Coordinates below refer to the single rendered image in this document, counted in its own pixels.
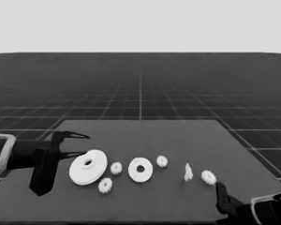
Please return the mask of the large thick white disc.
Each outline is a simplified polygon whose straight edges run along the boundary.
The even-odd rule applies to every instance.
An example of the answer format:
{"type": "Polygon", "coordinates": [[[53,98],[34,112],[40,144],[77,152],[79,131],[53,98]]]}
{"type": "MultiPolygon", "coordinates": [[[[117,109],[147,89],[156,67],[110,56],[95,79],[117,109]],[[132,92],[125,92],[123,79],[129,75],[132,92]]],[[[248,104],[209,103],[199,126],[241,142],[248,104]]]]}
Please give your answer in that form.
{"type": "Polygon", "coordinates": [[[69,167],[69,177],[77,185],[86,186],[94,183],[107,169],[106,154],[97,149],[89,150],[76,157],[69,167]]]}

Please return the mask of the small white toothed gear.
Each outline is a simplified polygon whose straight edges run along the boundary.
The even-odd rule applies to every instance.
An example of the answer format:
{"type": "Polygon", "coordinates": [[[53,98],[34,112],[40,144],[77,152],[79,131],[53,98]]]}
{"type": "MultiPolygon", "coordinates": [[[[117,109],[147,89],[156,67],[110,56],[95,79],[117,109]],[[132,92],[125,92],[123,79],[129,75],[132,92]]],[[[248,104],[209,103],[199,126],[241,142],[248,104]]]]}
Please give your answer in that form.
{"type": "Polygon", "coordinates": [[[202,181],[207,185],[214,185],[216,183],[216,176],[213,172],[205,170],[201,173],[202,181]]]}
{"type": "Polygon", "coordinates": [[[164,156],[158,156],[156,159],[156,164],[160,168],[165,168],[168,165],[168,159],[164,156]]]}
{"type": "Polygon", "coordinates": [[[112,180],[109,177],[103,178],[98,184],[98,189],[103,194],[110,192],[112,189],[112,180]]]}
{"type": "Polygon", "coordinates": [[[111,173],[114,175],[120,174],[122,172],[122,164],[120,162],[114,162],[111,164],[111,173]]]}

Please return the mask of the small white T-shaped piece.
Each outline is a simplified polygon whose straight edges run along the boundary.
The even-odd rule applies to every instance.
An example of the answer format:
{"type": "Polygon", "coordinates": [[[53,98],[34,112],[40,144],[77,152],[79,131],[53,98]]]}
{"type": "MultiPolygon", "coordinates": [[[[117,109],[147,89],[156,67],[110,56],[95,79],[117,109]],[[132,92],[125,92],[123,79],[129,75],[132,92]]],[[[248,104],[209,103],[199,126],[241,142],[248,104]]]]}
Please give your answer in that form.
{"type": "Polygon", "coordinates": [[[184,180],[187,182],[188,180],[191,180],[193,178],[193,173],[192,173],[192,169],[189,166],[188,163],[185,164],[185,176],[184,176],[184,180]]]}

